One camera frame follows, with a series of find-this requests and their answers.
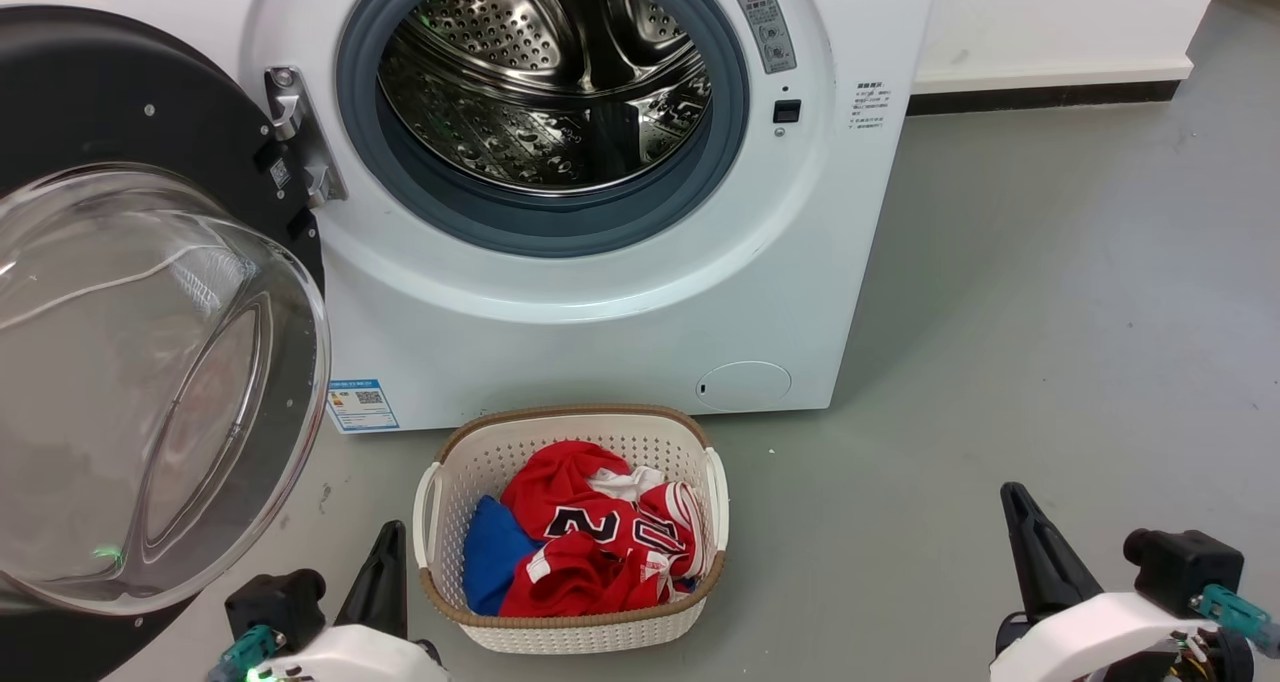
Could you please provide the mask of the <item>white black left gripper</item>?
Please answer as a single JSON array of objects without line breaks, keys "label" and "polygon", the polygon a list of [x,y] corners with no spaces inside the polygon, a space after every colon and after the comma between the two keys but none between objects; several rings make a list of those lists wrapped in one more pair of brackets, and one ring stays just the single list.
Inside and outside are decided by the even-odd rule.
[{"label": "white black left gripper", "polygon": [[324,630],[301,653],[265,660],[250,672],[250,682],[449,682],[445,668],[407,640],[407,581],[404,525],[388,521],[335,617],[337,627]]}]

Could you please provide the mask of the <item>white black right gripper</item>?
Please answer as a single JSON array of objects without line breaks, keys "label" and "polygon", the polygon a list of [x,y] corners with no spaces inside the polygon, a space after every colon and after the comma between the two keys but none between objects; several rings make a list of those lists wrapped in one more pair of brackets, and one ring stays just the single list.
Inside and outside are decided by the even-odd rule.
[{"label": "white black right gripper", "polygon": [[1023,613],[1046,619],[996,656],[992,682],[1075,682],[1172,632],[1216,630],[1212,621],[1175,617],[1139,594],[1102,594],[1021,482],[1004,482],[1002,511]]}]

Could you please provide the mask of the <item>black round glass washer door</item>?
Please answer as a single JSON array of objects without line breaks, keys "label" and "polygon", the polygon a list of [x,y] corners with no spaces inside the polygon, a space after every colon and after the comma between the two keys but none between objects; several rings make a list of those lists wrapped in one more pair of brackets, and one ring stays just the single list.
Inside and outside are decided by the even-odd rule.
[{"label": "black round glass washer door", "polygon": [[282,509],[330,369],[312,189],[184,41],[0,6],[0,682],[102,682]]}]

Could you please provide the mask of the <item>white front-load washing machine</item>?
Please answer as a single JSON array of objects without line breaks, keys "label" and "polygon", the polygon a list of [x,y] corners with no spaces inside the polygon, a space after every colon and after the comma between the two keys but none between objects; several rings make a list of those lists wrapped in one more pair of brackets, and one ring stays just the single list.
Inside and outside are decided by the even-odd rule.
[{"label": "white front-load washing machine", "polygon": [[[358,0],[0,0],[79,6],[184,41],[269,113],[262,73],[297,67],[349,189],[311,209],[332,335],[330,383],[375,377],[399,430],[499,409],[637,403],[691,416],[712,369],[765,360],[792,386],[773,409],[831,404],[933,0],[778,0],[795,70],[765,73],[736,0],[748,131],[730,177],[641,243],[532,258],[462,243],[366,170],[337,104]],[[851,131],[859,82],[892,90],[882,129]],[[799,99],[800,122],[772,122]]]}]

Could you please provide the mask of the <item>metal door hinge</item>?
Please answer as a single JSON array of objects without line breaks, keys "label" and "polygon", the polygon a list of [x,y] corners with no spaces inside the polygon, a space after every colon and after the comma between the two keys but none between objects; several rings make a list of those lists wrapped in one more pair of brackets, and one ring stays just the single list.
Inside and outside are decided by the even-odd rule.
[{"label": "metal door hinge", "polygon": [[343,202],[349,189],[323,131],[317,107],[297,67],[268,67],[262,73],[274,136],[291,148],[302,170],[308,207]]}]

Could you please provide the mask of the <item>blue garment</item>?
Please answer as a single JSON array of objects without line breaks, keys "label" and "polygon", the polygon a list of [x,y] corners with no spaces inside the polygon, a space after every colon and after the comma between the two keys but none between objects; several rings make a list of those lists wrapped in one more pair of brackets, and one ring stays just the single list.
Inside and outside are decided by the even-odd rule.
[{"label": "blue garment", "polygon": [[541,546],[525,534],[508,505],[481,496],[463,540],[462,589],[471,613],[498,615],[518,563]]}]

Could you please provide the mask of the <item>blue energy label sticker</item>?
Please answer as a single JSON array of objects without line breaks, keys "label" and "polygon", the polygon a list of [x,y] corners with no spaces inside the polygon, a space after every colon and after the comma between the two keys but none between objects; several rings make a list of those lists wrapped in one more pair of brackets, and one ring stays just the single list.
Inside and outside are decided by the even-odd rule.
[{"label": "blue energy label sticker", "polygon": [[340,432],[389,432],[401,427],[381,383],[375,377],[333,380],[326,404]]}]

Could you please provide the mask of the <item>white perforated laundry basket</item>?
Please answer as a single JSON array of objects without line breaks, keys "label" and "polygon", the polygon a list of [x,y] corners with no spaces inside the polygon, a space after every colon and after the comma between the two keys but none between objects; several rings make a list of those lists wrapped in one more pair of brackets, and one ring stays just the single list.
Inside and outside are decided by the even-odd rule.
[{"label": "white perforated laundry basket", "polygon": [[[646,464],[689,482],[698,498],[710,569],[672,603],[637,612],[568,618],[471,613],[462,589],[463,545],[477,500],[500,503],[508,482],[554,441],[594,441],[631,467]],[[698,621],[719,582],[730,540],[722,461],[704,427],[677,409],[577,406],[512,409],[458,427],[422,473],[411,525],[419,582],[428,599],[472,641],[497,653],[571,655],[667,644]]]}]

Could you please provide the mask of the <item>red basketball jersey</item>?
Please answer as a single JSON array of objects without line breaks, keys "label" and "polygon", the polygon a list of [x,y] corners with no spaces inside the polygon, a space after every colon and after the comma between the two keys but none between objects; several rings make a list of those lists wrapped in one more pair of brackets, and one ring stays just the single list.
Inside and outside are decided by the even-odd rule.
[{"label": "red basketball jersey", "polygon": [[508,482],[500,504],[541,549],[522,559],[499,615],[568,618],[637,612],[672,603],[710,569],[698,498],[668,480],[637,505],[590,490],[600,468],[628,473],[594,441],[538,450]]}]

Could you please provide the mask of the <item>white garment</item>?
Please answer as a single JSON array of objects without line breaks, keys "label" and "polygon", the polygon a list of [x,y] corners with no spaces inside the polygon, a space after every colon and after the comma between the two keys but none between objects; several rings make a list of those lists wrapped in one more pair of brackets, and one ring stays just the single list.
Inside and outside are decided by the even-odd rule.
[{"label": "white garment", "polygon": [[586,482],[590,490],[595,493],[637,505],[646,493],[662,486],[663,482],[667,482],[667,479],[666,473],[659,470],[646,467],[646,464],[637,464],[628,473],[616,473],[611,470],[600,468],[595,473],[590,473],[586,477]]}]

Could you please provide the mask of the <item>round white filter cover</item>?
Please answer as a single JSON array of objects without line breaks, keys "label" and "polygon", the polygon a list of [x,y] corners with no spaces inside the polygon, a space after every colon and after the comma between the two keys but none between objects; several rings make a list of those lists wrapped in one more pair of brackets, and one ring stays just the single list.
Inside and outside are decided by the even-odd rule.
[{"label": "round white filter cover", "polygon": [[717,412],[755,413],[776,408],[791,386],[790,372],[777,363],[737,360],[700,377],[696,395],[701,404]]}]

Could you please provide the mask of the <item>black baseboard strip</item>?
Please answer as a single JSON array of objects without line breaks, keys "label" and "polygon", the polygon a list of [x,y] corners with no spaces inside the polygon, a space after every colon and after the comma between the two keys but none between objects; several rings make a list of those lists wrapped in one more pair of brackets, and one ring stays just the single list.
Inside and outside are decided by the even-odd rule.
[{"label": "black baseboard strip", "polygon": [[1180,84],[1180,81],[1108,82],[1108,84],[1068,84],[1055,88],[914,93],[908,104],[906,116],[1170,102]]}]

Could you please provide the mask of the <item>black printed text label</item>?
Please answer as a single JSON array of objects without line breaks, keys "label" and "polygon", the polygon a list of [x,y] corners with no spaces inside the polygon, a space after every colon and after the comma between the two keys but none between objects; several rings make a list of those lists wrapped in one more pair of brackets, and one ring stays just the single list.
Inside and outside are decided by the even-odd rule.
[{"label": "black printed text label", "polygon": [[850,105],[851,131],[882,129],[891,107],[892,90],[884,82],[859,82]]}]

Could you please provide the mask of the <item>stainless steel washer drum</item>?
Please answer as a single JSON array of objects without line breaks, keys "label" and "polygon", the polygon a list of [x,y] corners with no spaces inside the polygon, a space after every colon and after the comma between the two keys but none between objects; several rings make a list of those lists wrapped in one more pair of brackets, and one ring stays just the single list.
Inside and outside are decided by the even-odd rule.
[{"label": "stainless steel washer drum", "polygon": [[691,143],[713,95],[700,50],[657,0],[420,0],[378,81],[428,152],[534,196],[657,170]]}]

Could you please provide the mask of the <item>grey warning sticker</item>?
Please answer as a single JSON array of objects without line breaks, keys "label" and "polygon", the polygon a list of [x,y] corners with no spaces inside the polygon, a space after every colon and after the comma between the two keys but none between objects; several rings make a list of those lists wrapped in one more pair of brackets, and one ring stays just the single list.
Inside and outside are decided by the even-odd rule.
[{"label": "grey warning sticker", "polygon": [[765,73],[795,70],[794,41],[778,0],[736,0],[751,29]]}]

